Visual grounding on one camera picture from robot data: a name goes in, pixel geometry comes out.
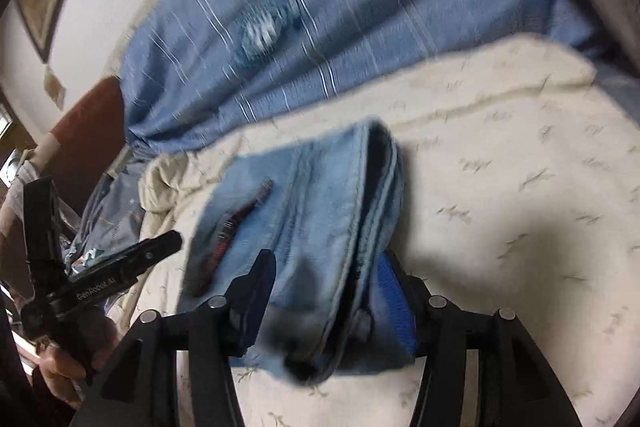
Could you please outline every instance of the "denim fabric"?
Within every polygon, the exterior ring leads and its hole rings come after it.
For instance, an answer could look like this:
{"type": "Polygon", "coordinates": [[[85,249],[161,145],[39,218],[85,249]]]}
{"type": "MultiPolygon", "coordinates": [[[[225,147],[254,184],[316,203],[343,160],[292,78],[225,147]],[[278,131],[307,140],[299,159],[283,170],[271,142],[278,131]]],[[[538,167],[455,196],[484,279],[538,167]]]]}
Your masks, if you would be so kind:
{"type": "Polygon", "coordinates": [[[238,68],[240,14],[276,1],[160,0],[122,59],[127,142],[196,150],[433,55],[517,32],[587,50],[605,33],[584,0],[295,0],[302,27],[238,68]]]}
{"type": "Polygon", "coordinates": [[[267,179],[270,196],[240,224],[209,290],[199,298],[183,290],[178,312],[223,294],[269,248],[276,282],[257,342],[239,363],[309,384],[329,377],[344,354],[349,373],[412,362],[377,272],[403,185],[398,147],[378,122],[235,160],[203,212],[185,277],[215,250],[225,219],[267,179]]]}

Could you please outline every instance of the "window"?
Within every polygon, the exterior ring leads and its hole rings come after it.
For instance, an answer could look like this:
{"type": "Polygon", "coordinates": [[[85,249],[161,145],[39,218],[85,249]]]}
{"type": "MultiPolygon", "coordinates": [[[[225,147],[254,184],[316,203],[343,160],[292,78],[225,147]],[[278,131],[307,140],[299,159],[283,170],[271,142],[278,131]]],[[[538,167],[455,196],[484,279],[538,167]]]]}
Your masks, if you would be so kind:
{"type": "Polygon", "coordinates": [[[6,110],[6,107],[0,103],[0,138],[4,136],[4,133],[11,127],[12,123],[13,120],[9,112],[6,110]]]}

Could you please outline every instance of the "white wall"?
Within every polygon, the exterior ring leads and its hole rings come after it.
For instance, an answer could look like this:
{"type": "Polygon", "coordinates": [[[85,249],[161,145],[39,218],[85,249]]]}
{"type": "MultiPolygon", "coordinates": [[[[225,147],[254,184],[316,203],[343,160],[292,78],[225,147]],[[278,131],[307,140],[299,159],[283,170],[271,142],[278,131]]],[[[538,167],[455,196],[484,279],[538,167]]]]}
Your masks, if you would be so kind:
{"type": "MultiPolygon", "coordinates": [[[[49,64],[66,88],[65,110],[100,78],[143,0],[65,0],[49,64]]],[[[0,20],[0,84],[38,141],[62,116],[44,92],[44,66],[12,3],[0,20]]]]}

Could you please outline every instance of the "metal screw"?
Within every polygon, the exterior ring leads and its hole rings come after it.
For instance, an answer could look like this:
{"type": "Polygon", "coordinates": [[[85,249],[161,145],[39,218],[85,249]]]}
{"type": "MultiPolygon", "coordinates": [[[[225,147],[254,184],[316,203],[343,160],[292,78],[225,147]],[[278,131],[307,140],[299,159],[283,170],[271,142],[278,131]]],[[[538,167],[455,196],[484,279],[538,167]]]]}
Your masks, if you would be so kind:
{"type": "Polygon", "coordinates": [[[447,305],[447,299],[442,295],[433,295],[429,297],[429,306],[432,308],[444,308],[447,305]]]}
{"type": "Polygon", "coordinates": [[[207,301],[207,304],[209,308],[223,308],[226,305],[226,298],[224,295],[213,295],[213,297],[207,301]]]}
{"type": "Polygon", "coordinates": [[[156,317],[158,317],[158,312],[155,310],[147,310],[140,314],[140,322],[143,324],[149,324],[149,322],[156,320],[156,317]]]}
{"type": "Polygon", "coordinates": [[[500,308],[498,310],[498,315],[500,315],[500,317],[504,318],[504,320],[506,321],[512,321],[514,318],[516,318],[516,312],[511,308],[500,308]]]}

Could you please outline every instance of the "light blue denim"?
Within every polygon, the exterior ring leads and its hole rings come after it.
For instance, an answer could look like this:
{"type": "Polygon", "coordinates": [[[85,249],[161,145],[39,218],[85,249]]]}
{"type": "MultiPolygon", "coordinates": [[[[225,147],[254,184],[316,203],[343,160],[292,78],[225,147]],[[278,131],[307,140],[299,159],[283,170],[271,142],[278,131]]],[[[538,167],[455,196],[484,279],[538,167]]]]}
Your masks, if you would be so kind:
{"type": "Polygon", "coordinates": [[[276,281],[257,342],[239,363],[313,384],[335,369],[376,373],[413,362],[415,347],[406,339],[412,316],[391,316],[398,302],[388,302],[378,276],[380,263],[385,269],[379,255],[398,221],[403,178],[398,146],[376,121],[235,160],[198,224],[185,277],[214,251],[228,216],[267,179],[270,196],[240,224],[209,290],[199,298],[183,292],[178,311],[223,294],[269,248],[276,281]]]}

